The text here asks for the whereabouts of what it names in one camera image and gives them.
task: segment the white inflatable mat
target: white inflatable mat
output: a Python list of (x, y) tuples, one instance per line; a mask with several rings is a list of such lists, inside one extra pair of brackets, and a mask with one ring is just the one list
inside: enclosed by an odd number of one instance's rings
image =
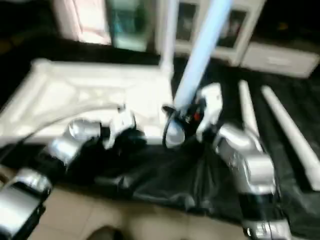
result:
[(38, 132), (32, 142), (60, 135), (78, 117), (107, 124), (117, 105), (125, 105), (135, 114), (138, 128), (160, 143), (166, 122), (161, 107), (173, 102), (170, 76), (158, 66), (37, 59), (0, 114), (1, 142), (15, 142), (70, 115)]

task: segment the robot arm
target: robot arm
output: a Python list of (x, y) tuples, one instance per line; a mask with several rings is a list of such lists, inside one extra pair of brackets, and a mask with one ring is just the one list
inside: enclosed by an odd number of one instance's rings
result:
[(44, 201), (68, 171), (83, 147), (102, 140), (110, 149), (118, 135), (136, 127), (129, 111), (122, 111), (108, 127), (84, 119), (72, 121), (62, 136), (50, 142), (28, 168), (22, 168), (0, 191), (0, 240), (25, 240), (45, 211)]
[(214, 151), (233, 176), (242, 210), (244, 234), (254, 240), (290, 240), (284, 212), (278, 206), (275, 169), (254, 135), (223, 124), (214, 130)]
[(204, 87), (197, 93), (195, 104), (177, 111), (175, 118), (169, 118), (172, 122), (167, 123), (168, 129), (171, 125), (176, 131), (168, 131), (164, 137), (169, 139), (173, 138), (170, 134), (183, 133), (180, 141), (171, 147), (181, 145), (192, 135), (196, 135), (199, 142), (211, 144), (233, 176), (243, 215), (242, 227), (247, 237), (290, 240), (288, 221), (277, 202), (275, 169), (270, 156), (263, 151), (254, 134), (231, 124), (218, 124), (222, 106), (220, 85), (214, 83)]

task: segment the white tube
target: white tube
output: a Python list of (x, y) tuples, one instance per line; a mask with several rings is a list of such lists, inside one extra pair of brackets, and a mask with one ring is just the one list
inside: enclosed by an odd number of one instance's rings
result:
[(174, 107), (189, 105), (204, 75), (210, 56), (217, 45), (220, 32), (229, 15), (232, 0), (211, 0), (201, 31), (185, 67), (176, 92)]
[(162, 48), (162, 56), (160, 61), (161, 69), (173, 71), (174, 55), (176, 45), (176, 33), (178, 24), (179, 0), (166, 0), (167, 1), (167, 15), (165, 19), (164, 46)]
[(304, 167), (306, 177), (313, 190), (320, 191), (320, 161), (297, 125), (287, 113), (276, 94), (268, 86), (262, 87), (262, 93), (269, 107), (298, 155)]
[(241, 80), (239, 82), (241, 113), (244, 125), (259, 136), (259, 130), (255, 115), (254, 106), (251, 100), (248, 82)]

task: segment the black cable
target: black cable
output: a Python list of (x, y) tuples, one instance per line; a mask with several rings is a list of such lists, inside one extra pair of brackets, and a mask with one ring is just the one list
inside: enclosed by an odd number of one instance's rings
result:
[(49, 121), (47, 123), (45, 123), (44, 125), (40, 126), (39, 128), (37, 128), (35, 131), (29, 133), (28, 135), (24, 136), (23, 138), (21, 138), (20, 140), (18, 140), (13, 146), (11, 146), (9, 149), (7, 149), (1, 156), (0, 156), (0, 164), (3, 162), (3, 160), (5, 158), (7, 158), (9, 156), (10, 153), (12, 153), (17, 147), (19, 147), (20, 145), (22, 145), (26, 140), (28, 140), (29, 138), (31, 138), (33, 135), (37, 134), (38, 132), (40, 132), (41, 130), (56, 124), (60, 121), (63, 121), (65, 119), (74, 117), (75, 115), (79, 115), (82, 113), (86, 113), (86, 112), (92, 112), (92, 111), (96, 111), (96, 110), (107, 110), (107, 109), (121, 109), (122, 106), (118, 105), (118, 104), (109, 104), (109, 105), (105, 105), (105, 106), (97, 106), (97, 107), (89, 107), (88, 109), (81, 109), (79, 111), (73, 112), (71, 114), (68, 114), (66, 116), (61, 116), (58, 117), (52, 121)]

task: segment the white cabinet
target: white cabinet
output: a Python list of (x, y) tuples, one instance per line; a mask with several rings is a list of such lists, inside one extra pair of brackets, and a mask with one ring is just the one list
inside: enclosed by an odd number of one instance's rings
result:
[(319, 55), (312, 52), (251, 42), (241, 66), (244, 68), (307, 78), (319, 63)]
[[(163, 21), (168, 1), (158, 1), (158, 21), (156, 27), (156, 49), (162, 52), (165, 22)], [(175, 52), (189, 54), (202, 23), (206, 17), (211, 0), (180, 0), (176, 31)], [(221, 32), (217, 48), (212, 56), (227, 60), (237, 66), (245, 53), (253, 29), (259, 18), (265, 0), (234, 0), (228, 21)]]

